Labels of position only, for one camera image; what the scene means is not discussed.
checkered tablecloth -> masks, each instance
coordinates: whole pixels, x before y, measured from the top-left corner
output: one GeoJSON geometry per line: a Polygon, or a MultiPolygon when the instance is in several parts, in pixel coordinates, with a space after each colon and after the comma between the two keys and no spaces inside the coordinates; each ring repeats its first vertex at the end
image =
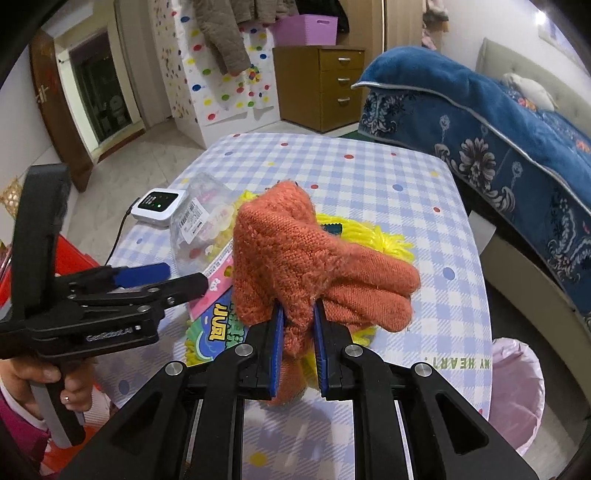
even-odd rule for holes
{"type": "MultiPolygon", "coordinates": [[[[414,317],[400,333],[379,330],[371,348],[384,360],[434,365],[488,418],[491,329],[478,253],[460,196],[438,158],[403,148],[317,135],[242,134],[218,141],[171,185],[186,186],[206,171],[233,190],[263,192],[278,180],[297,181],[319,212],[368,221],[414,244],[421,288],[414,317]]],[[[138,224],[121,242],[113,265],[167,261],[167,229],[138,224]]],[[[161,340],[101,357],[100,384],[121,405],[172,359],[184,358],[188,316],[171,309],[161,340]]],[[[249,402],[244,421],[243,477],[353,479],[350,402],[326,402],[308,389],[283,408],[249,402]]]]}

blue gripper pad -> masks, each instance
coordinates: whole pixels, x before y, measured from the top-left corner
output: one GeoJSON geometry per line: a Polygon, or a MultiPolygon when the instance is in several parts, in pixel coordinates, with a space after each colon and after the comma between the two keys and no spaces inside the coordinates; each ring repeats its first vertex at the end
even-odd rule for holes
{"type": "Polygon", "coordinates": [[[115,276],[115,285],[123,288],[139,287],[158,283],[170,278],[170,266],[167,263],[155,263],[143,267],[130,267],[119,270],[115,276]]]}
{"type": "Polygon", "coordinates": [[[271,350],[271,365],[269,366],[269,377],[271,380],[271,398],[277,396],[279,388],[279,370],[281,368],[281,360],[283,358],[283,326],[285,323],[285,313],[283,307],[279,306],[277,309],[277,321],[275,323],[275,332],[273,335],[274,341],[271,350]]]}
{"type": "Polygon", "coordinates": [[[329,388],[328,379],[328,358],[326,348],[324,347],[324,338],[322,335],[322,324],[320,323],[320,313],[316,303],[314,303],[314,351],[316,353],[316,371],[318,374],[318,386],[323,397],[326,396],[329,388]]]}

pink storage basket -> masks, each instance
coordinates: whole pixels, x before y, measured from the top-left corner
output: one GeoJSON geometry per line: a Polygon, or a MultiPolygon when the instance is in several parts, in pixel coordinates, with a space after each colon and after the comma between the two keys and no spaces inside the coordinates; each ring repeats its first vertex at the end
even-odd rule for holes
{"type": "Polygon", "coordinates": [[[275,45],[336,45],[336,17],[295,15],[273,25],[275,45]]]}

bed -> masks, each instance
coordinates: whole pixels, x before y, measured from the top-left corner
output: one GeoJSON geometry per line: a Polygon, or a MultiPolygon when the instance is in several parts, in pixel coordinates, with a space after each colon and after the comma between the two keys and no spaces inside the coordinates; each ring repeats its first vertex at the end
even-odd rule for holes
{"type": "Polygon", "coordinates": [[[482,74],[415,47],[384,55],[356,85],[370,89],[359,133],[441,158],[466,208],[506,226],[481,257],[485,277],[538,327],[591,399],[591,106],[488,39],[482,74]],[[540,82],[560,114],[502,86],[509,72],[540,82]]]}

pink trash bin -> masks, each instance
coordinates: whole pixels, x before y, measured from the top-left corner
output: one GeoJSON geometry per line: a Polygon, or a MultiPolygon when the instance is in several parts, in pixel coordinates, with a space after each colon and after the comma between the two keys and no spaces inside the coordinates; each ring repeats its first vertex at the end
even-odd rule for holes
{"type": "Polygon", "coordinates": [[[294,15],[272,26],[275,45],[336,45],[336,17],[294,15]]]}
{"type": "Polygon", "coordinates": [[[512,338],[494,340],[488,421],[521,456],[538,433],[544,404],[544,376],[534,351],[512,338]]]}

